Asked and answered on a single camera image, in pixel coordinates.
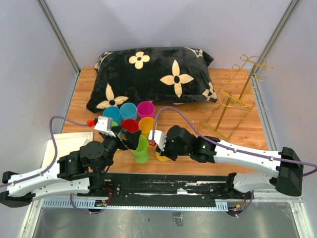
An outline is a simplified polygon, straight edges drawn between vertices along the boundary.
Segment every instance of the blue cup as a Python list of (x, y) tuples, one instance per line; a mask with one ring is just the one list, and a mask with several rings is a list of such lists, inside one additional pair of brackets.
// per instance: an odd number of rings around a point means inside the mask
[(112, 118), (112, 121), (116, 122), (118, 125), (120, 125), (122, 122), (120, 109), (114, 106), (106, 108), (104, 110), (103, 116)]
[(137, 107), (133, 103), (124, 103), (120, 108), (120, 114), (123, 120), (138, 118)]

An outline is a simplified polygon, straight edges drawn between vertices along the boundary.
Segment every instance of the yellow cup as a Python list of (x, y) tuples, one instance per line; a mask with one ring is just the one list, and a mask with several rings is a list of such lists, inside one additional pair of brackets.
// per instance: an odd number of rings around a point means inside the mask
[(144, 135), (147, 139), (149, 139), (150, 130), (153, 129), (154, 118), (146, 117), (142, 118), (139, 121), (139, 129), (141, 130), (141, 134)]
[(159, 161), (166, 161), (166, 160), (168, 160), (168, 157), (159, 155), (159, 152), (155, 152), (155, 157), (156, 157)]

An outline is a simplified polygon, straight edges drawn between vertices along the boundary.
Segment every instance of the plastic cup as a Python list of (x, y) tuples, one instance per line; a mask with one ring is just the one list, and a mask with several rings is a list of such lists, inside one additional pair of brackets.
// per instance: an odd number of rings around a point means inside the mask
[(159, 161), (166, 161), (166, 160), (168, 160), (168, 157), (159, 155), (159, 152), (155, 152), (155, 157), (156, 157)]
[(134, 155), (134, 160), (137, 163), (145, 163), (149, 159), (148, 140), (146, 139), (146, 137), (140, 135), (138, 148), (131, 151)]
[(133, 120), (133, 119), (124, 120), (121, 123), (121, 125), (124, 129), (127, 129), (129, 132), (134, 132), (134, 131), (137, 131), (139, 129), (138, 122), (136, 120)]
[(145, 101), (145, 102), (141, 102), (138, 105), (139, 118), (141, 119), (146, 117), (154, 118), (154, 113), (155, 113), (155, 107), (153, 103)]
[(120, 109), (114, 106), (106, 108), (104, 110), (103, 116), (112, 118), (112, 121), (116, 122), (118, 125), (120, 125), (122, 122)]
[(149, 138), (150, 130), (153, 130), (154, 118), (146, 117), (142, 118), (139, 121), (139, 129), (141, 134), (144, 135), (147, 139)]
[(133, 103), (124, 103), (120, 108), (120, 113), (123, 120), (138, 118), (137, 107)]

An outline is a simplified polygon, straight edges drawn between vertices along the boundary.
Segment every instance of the beige flower print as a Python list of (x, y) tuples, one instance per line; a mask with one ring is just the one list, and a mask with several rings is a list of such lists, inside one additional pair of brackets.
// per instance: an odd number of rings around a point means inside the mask
[(98, 63), (95, 64), (94, 69), (99, 70), (101, 63), (104, 61), (104, 59), (108, 56), (111, 55), (113, 52), (105, 52), (103, 53), (98, 60)]
[(119, 97), (114, 98), (114, 94), (113, 94), (112, 88), (111, 88), (110, 84), (107, 84), (107, 87), (106, 87), (106, 99), (107, 100), (99, 103), (97, 105), (97, 108), (104, 109), (104, 108), (108, 108), (110, 106), (118, 107), (118, 105), (124, 103), (129, 98), (128, 97), (124, 97), (124, 96), (119, 96)]
[(212, 84), (209, 82), (208, 85), (210, 88), (203, 92), (203, 95), (207, 98), (206, 101), (209, 101), (210, 98), (217, 99), (217, 94), (214, 92)]
[(129, 58), (129, 63), (133, 63), (136, 69), (142, 69), (144, 62), (149, 62), (150, 57), (145, 55), (144, 52), (139, 51), (135, 56)]
[(203, 57), (203, 51), (202, 51), (202, 50), (199, 50), (199, 49), (191, 49), (191, 48), (188, 48), (188, 47), (185, 47), (185, 49), (189, 49), (189, 50), (191, 50), (192, 52), (194, 52), (195, 55), (197, 56), (197, 58)]
[(172, 66), (173, 75), (167, 75), (160, 79), (166, 85), (174, 85), (175, 94), (180, 98), (182, 95), (182, 84), (189, 83), (194, 78), (188, 74), (181, 74), (178, 62), (174, 60)]

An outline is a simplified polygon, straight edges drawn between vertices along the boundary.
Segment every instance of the wooden board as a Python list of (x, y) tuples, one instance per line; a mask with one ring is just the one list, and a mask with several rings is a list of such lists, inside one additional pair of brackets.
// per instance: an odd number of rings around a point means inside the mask
[[(220, 85), (224, 87), (227, 83), (222, 80), (224, 75), (233, 76), (234, 71), (231, 69), (209, 69), (210, 76), (213, 85)], [(94, 114), (86, 109), (86, 103), (90, 98), (90, 94), (94, 87), (94, 82), (96, 78), (96, 72), (93, 68), (86, 67), (83, 68), (74, 92), (71, 106), (67, 117), (74, 121), (86, 122), (89, 119), (94, 119), (101, 115)], [(237, 75), (234, 83), (229, 88), (233, 94), (237, 95), (238, 92), (244, 86), (244, 82), (247, 78), (247, 72), (243, 71)], [(248, 93), (245, 99), (249, 100), (250, 105), (254, 105), (254, 97), (252, 94)], [(219, 106), (219, 103), (212, 102), (202, 102), (202, 103), (189, 103), (175, 106), (177, 109), (182, 111), (185, 116), (194, 123), (194, 126), (199, 127), (211, 114), (211, 112)], [(163, 106), (156, 106), (156, 112)], [(220, 124), (219, 130), (221, 130), (225, 135), (228, 135), (230, 130), (238, 123), (241, 117), (246, 112), (245, 109), (241, 107), (234, 107), (228, 109), (222, 123)], [(220, 111), (215, 113), (215, 118), (212, 120), (213, 124), (219, 119)], [(158, 129), (167, 133), (168, 129), (173, 125), (179, 125), (185, 127), (191, 133), (192, 129), (186, 123), (186, 121), (175, 111), (166, 110), (163, 111), (158, 119)], [(69, 122), (65, 123), (63, 132), (84, 132), (93, 131), (95, 140), (101, 141), (102, 138), (93, 127), (82, 127), (73, 125)], [(202, 126), (199, 130), (203, 135), (209, 135), (214, 137), (219, 137), (218, 134), (213, 132), (211, 129)], [(242, 122), (240, 127), (230, 138), (230, 142), (241, 145), (248, 146), (255, 149), (267, 149), (264, 133), (262, 130), (262, 125), (258, 115), (256, 106), (247, 115), (246, 119)], [(111, 166), (111, 172), (122, 172), (122, 173), (160, 173), (160, 174), (195, 174), (195, 175), (227, 175), (228, 173), (249, 173), (252, 172), (251, 169), (229, 165), (229, 164), (202, 164), (198, 163), (190, 157), (182, 156), (178, 157), (177, 161), (158, 161), (155, 157), (155, 147), (149, 147), (149, 160), (144, 164), (138, 164), (133, 159), (133, 154), (131, 151), (117, 151), (114, 157), (114, 164)]]

